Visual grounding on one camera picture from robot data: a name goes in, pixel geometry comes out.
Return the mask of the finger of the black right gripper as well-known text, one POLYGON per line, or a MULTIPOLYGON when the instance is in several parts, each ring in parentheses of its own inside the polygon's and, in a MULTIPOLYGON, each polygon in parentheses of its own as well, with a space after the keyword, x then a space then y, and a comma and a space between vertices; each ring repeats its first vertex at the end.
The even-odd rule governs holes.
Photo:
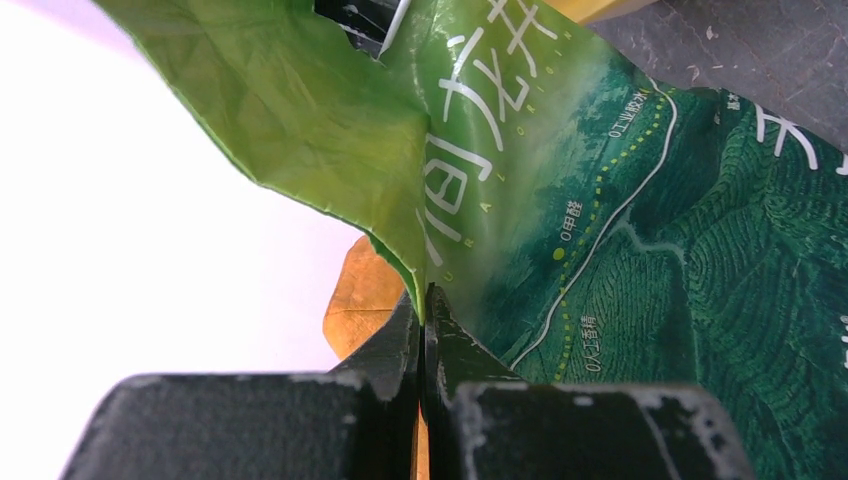
POLYGON ((313 11, 338 24, 351 45, 379 59, 391 46, 410 0, 315 0, 313 11))

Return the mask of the green cat litter bag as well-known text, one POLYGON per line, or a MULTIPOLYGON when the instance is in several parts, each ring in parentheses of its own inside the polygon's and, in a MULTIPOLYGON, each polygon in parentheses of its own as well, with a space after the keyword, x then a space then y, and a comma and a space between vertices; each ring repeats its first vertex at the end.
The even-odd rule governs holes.
POLYGON ((531 381, 683 381, 762 479, 847 475, 847 157, 540 1, 105 1, 232 163, 364 231, 531 381))

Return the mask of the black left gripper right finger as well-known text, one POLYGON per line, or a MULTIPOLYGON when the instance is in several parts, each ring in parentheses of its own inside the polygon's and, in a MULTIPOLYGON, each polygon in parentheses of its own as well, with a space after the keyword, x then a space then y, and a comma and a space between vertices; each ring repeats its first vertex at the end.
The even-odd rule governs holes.
POLYGON ((751 479, 728 413, 686 384, 533 384, 423 300, 423 415, 434 479, 751 479))

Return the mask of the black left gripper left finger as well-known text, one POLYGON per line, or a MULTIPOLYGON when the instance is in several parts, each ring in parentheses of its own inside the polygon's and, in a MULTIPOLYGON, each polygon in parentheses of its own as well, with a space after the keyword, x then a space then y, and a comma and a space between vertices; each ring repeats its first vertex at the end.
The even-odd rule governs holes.
POLYGON ((402 296, 325 373, 145 374, 94 411, 66 479, 413 479, 419 320, 402 296))

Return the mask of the yellow litter box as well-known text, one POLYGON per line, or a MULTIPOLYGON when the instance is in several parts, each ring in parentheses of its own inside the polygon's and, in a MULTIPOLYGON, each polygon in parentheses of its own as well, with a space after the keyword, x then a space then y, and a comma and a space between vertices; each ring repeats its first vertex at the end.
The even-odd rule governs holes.
POLYGON ((546 0, 546 3, 579 25, 633 13, 657 0, 546 0))

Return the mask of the orange paper shopping bag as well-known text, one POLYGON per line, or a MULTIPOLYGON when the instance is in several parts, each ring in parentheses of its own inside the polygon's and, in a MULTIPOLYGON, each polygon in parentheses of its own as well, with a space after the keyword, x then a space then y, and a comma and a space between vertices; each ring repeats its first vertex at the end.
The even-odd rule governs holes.
POLYGON ((331 379, 355 391, 344 454, 353 479, 418 476, 421 328, 400 275, 362 237, 348 251, 323 320, 340 362, 331 379))

